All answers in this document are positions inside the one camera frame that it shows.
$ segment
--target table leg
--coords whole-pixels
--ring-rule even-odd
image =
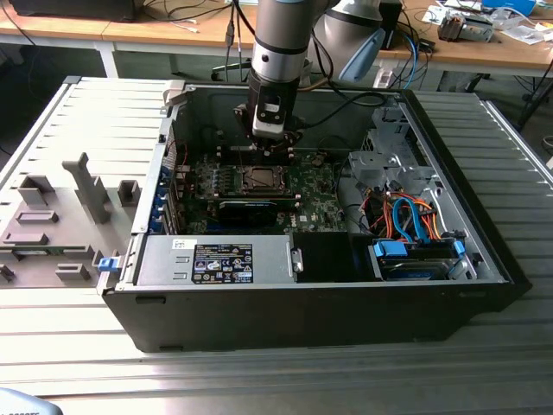
[[[95,43],[96,50],[100,52],[104,64],[105,76],[107,78],[118,78],[118,67],[115,64],[115,45],[111,41],[99,41]]]

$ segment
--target cable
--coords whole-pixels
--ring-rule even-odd
[[[322,119],[320,119],[319,121],[316,121],[312,124],[304,124],[302,126],[302,128],[304,129],[307,129],[307,128],[314,128],[318,125],[321,125],[321,124],[324,124],[326,123],[330,118],[332,118],[334,115],[336,115],[338,112],[342,111],[344,108],[346,108],[348,105],[352,104],[352,102],[355,102],[356,100],[358,99],[361,99],[361,98],[364,98],[364,97],[375,97],[375,98],[378,98],[379,99],[379,102],[377,103],[366,103],[366,104],[369,104],[367,106],[372,106],[372,107],[379,107],[379,106],[382,106],[386,103],[386,97],[381,94],[381,93],[375,93],[375,92],[366,92],[366,93],[358,93],[357,95],[355,95],[354,97],[348,99],[346,102],[344,102],[342,105],[340,105],[338,108],[336,108],[334,111],[332,111],[331,113],[329,113],[326,117],[323,117]]]
[[[410,235],[408,233],[406,233],[401,228],[401,226],[399,225],[399,218],[398,218],[399,206],[401,205],[401,203],[403,201],[406,201],[409,204],[410,208],[411,208],[411,213],[413,215],[413,226],[415,227],[416,236],[419,239],[421,239],[423,242],[428,243],[429,238],[426,235],[426,233],[424,233],[424,229],[421,227],[421,222],[420,222],[419,217],[418,217],[418,209],[416,208],[415,203],[412,200],[407,199],[406,197],[401,197],[401,198],[397,199],[396,202],[394,203],[394,208],[393,208],[393,211],[392,211],[392,218],[393,218],[393,222],[394,222],[394,227],[409,242],[413,241],[413,239],[410,237]]]
[[[3,13],[6,15],[6,17],[8,17],[8,20],[11,22],[11,24],[13,24],[14,26],[16,26],[17,30],[19,30],[19,32],[25,36],[25,38],[29,41],[29,43],[33,46],[36,46],[36,43],[34,43],[30,37],[27,36],[27,34],[25,32],[23,32],[23,30],[17,25],[16,22],[14,22],[14,20],[10,17],[10,15],[8,14],[8,11],[6,10],[6,6],[4,5],[3,3],[3,0],[0,0],[0,3],[2,4],[2,10],[3,10]]]
[[[416,61],[417,61],[416,55],[417,55],[417,53],[416,53],[415,43],[411,40],[411,38],[408,37],[404,32],[400,32],[400,33],[403,35],[403,37],[405,39],[407,39],[407,41],[411,45],[411,48],[413,49],[413,68],[411,69],[411,76],[409,77],[409,80],[407,81],[407,83],[404,86],[404,89],[407,89],[407,87],[410,85],[411,81],[413,80],[413,76],[415,76]]]
[[[167,10],[167,0],[163,0],[163,7],[165,9],[165,15],[167,16],[168,19],[170,19],[171,16],[177,11],[186,10],[186,9],[194,9],[196,7],[200,7],[206,1],[207,0],[201,0],[199,3],[193,4],[191,6],[180,6],[180,7],[175,7],[174,9],[171,9],[171,10]]]
[[[526,86],[525,84],[523,84],[520,80],[520,78],[518,76],[513,76],[513,78],[517,81],[517,83],[523,87],[528,93],[534,93],[534,91],[532,91],[531,89],[528,89],[528,86]]]
[[[545,136],[542,138],[542,147],[550,156],[553,155],[553,136]]]
[[[232,3],[234,4],[234,7],[236,7],[236,11],[240,15],[240,18],[244,22],[244,24],[247,26],[248,30],[250,30],[252,35],[256,35],[256,31],[253,29],[253,27],[250,25],[250,22],[248,22],[248,19],[246,18],[244,12],[240,8],[240,1],[239,0],[232,0]]]
[[[524,109],[522,110],[522,113],[520,114],[520,117],[518,119],[518,129],[522,130],[534,111],[539,107],[539,105],[542,103],[542,100],[545,99],[545,97],[549,94],[549,89],[553,86],[553,80],[550,82],[549,85],[538,95],[537,99],[534,100],[534,96],[536,95],[537,90],[542,86],[543,81],[545,78],[547,78],[548,73],[550,72],[551,68],[553,67],[553,59],[551,59],[550,64],[547,66],[547,69],[545,70],[545,73],[542,76],[542,79],[537,83],[536,89],[529,97],[528,101],[526,102],[526,105],[524,106]]]
[[[240,33],[240,15],[236,14],[236,26],[238,28],[238,68],[240,71],[240,81],[242,81],[242,34]]]
[[[14,22],[14,20],[10,17],[10,15],[8,14],[8,11],[6,10],[6,6],[4,5],[3,3],[3,0],[0,0],[0,3],[2,4],[2,10],[3,10],[3,13],[6,15],[6,17],[8,18],[8,20],[10,20],[10,22],[17,28],[17,30],[19,30],[19,32],[25,36],[25,38],[29,41],[29,43],[36,47],[36,53],[35,53],[35,56],[33,56],[33,58],[31,59],[31,63],[30,63],[30,68],[29,68],[29,72],[27,73],[27,88],[29,90],[29,93],[31,94],[31,96],[34,98],[34,99],[37,99],[41,102],[44,101],[44,98],[41,98],[39,97],[38,95],[35,94],[35,92],[33,91],[33,87],[32,87],[32,75],[33,75],[33,70],[35,69],[35,61],[36,61],[36,58],[38,57],[39,53],[41,52],[41,48],[33,42],[33,40],[27,36],[27,34],[23,31],[23,29],[21,29],[16,22]]]
[[[338,95],[340,95],[343,99],[347,100],[347,95],[345,95],[337,86],[336,84],[334,84],[334,82],[332,81],[332,77],[334,75],[334,63],[332,61],[332,57],[330,56],[330,53],[325,49],[324,45],[321,43],[321,41],[319,41],[319,39],[317,38],[317,36],[315,35],[315,31],[314,30],[311,30],[311,37],[313,37],[313,44],[315,46],[315,54],[316,54],[316,57],[317,57],[317,63],[319,64],[319,69],[321,70],[321,73],[322,73],[322,76],[324,78],[327,79],[327,83],[328,83],[328,86],[330,86],[330,88],[335,92],[337,93]],[[325,68],[322,64],[322,58],[321,58],[321,50],[322,50],[322,53],[325,55],[325,57],[327,58],[327,62],[328,62],[328,73],[325,71]],[[353,104],[355,105],[360,105],[360,106],[371,106],[370,104],[366,104],[366,103],[363,103],[363,102],[353,102]]]
[[[179,18],[168,18],[167,20],[162,20],[162,19],[158,19],[157,17],[155,16],[152,16],[150,13],[148,13],[146,10],[144,10],[144,14],[158,22],[179,22],[181,20],[189,20],[189,19],[195,19],[196,17],[201,17],[201,16],[204,16],[204,15],[208,15],[210,13],[216,13],[216,12],[219,12],[221,10],[225,10],[225,9],[228,9],[229,7],[231,7],[231,4],[227,4],[226,6],[223,6],[223,7],[218,7],[217,9],[210,9],[210,10],[206,10],[206,11],[203,11],[201,13],[198,13],[197,15],[193,15],[193,16],[186,16],[186,17],[179,17]]]
[[[234,3],[231,3],[231,18],[228,21],[226,26],[225,34],[225,43],[226,43],[226,54],[225,54],[225,81],[228,82],[228,57],[231,53],[231,46],[234,43]]]

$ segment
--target blue latch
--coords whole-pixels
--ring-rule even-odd
[[[121,262],[121,257],[105,257],[100,260],[98,263],[98,270],[100,272],[119,272],[121,267],[119,263]]]
[[[462,255],[465,253],[465,246],[463,245],[463,243],[460,241],[460,240],[456,240],[454,243],[453,243],[453,247],[455,248],[455,250],[457,251],[457,255],[459,255],[460,257],[462,257]]]
[[[377,257],[406,257],[407,248],[398,240],[379,240],[374,245],[374,253]]]

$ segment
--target power supply label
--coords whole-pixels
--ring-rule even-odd
[[[253,283],[251,244],[196,245],[194,284]]]

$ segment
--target wire bundle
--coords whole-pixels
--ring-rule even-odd
[[[368,227],[368,230],[377,234],[380,238],[397,239],[404,242],[413,242],[409,234],[411,228],[418,239],[428,242],[442,238],[437,226],[437,215],[428,203],[405,193],[391,193],[382,196],[368,189],[366,198],[361,203],[359,211],[367,216],[367,211],[378,211],[371,201],[381,206],[382,214]],[[402,215],[400,219],[399,209],[407,208],[409,215]]]
[[[420,34],[416,32],[413,26],[411,26],[409,16],[405,13],[404,10],[402,10],[402,13],[405,16],[407,23],[397,22],[397,24],[401,25],[401,27],[398,27],[398,29],[400,30],[399,33],[407,41],[409,45],[410,57],[407,61],[405,61],[404,66],[402,67],[399,74],[397,76],[395,74],[393,75],[395,79],[388,87],[393,88],[395,85],[397,85],[398,88],[401,88],[402,82],[405,82],[406,85],[404,86],[404,89],[407,89],[410,85],[414,84],[419,80],[421,81],[419,84],[419,87],[421,87],[424,80],[426,79],[426,75],[429,70],[429,61],[432,59],[432,52],[429,53],[427,50],[421,48]],[[419,62],[419,59],[418,59],[419,52],[424,52],[426,61],[424,65],[417,68],[417,65]],[[408,73],[408,75],[406,75],[407,78],[404,78],[405,69],[409,65],[410,61],[413,61],[413,67]]]

